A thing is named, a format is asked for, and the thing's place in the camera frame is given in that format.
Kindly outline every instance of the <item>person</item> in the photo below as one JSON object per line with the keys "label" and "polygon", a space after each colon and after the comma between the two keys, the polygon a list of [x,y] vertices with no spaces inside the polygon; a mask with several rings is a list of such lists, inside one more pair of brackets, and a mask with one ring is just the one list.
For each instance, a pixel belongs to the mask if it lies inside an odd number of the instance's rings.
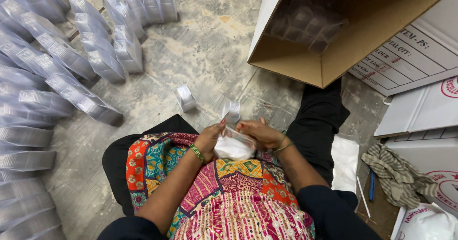
{"label": "person", "polygon": [[286,135],[264,119],[236,124],[273,155],[215,159],[224,120],[198,135],[178,114],[115,141],[103,167],[126,217],[98,239],[380,240],[354,213],[356,195],[330,189],[331,144],[349,115],[340,91],[340,79],[307,86]]}

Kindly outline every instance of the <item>leg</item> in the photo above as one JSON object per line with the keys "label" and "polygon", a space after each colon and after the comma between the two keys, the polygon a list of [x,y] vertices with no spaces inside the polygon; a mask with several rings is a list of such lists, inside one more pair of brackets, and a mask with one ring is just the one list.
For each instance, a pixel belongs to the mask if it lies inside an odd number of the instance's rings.
{"label": "leg", "polygon": [[334,168],[331,145],[339,127],[350,115],[342,105],[341,87],[340,78],[325,89],[306,86],[301,108],[286,133],[329,185]]}
{"label": "leg", "polygon": [[140,135],[125,136],[116,140],[106,149],[102,158],[102,166],[110,182],[111,190],[116,201],[122,206],[123,213],[126,216],[133,216],[132,201],[130,199],[129,189],[127,188],[125,178],[125,165],[127,162],[127,152],[130,146],[143,135],[163,133],[163,132],[180,132],[188,134],[198,134],[186,120],[179,114],[165,120],[157,126],[143,132]]}

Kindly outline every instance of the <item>open cardboard box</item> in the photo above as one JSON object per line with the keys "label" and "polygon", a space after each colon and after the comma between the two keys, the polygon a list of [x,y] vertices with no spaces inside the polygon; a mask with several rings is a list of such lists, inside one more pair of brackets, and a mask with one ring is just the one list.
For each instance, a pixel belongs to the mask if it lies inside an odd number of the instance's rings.
{"label": "open cardboard box", "polygon": [[350,20],[321,56],[263,35],[281,1],[262,0],[247,62],[324,88],[440,0],[312,0]]}

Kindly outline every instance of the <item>white tissue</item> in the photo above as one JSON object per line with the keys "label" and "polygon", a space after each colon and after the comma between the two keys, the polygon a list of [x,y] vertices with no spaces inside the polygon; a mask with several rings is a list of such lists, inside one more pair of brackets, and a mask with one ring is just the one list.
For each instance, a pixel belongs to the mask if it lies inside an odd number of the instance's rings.
{"label": "white tissue", "polygon": [[232,137],[218,137],[215,153],[220,159],[228,158],[234,161],[255,157],[255,150]]}

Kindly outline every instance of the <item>colorful printed kurta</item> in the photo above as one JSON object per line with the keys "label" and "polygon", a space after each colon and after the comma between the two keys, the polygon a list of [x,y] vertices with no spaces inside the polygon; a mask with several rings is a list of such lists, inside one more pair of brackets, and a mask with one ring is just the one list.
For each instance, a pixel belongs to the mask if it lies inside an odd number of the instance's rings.
{"label": "colorful printed kurta", "polygon": [[[197,135],[160,133],[129,149],[126,179],[134,211],[146,202]],[[272,155],[217,159],[202,167],[178,207],[167,234],[175,239],[314,239],[308,214],[298,208],[291,184]]]}

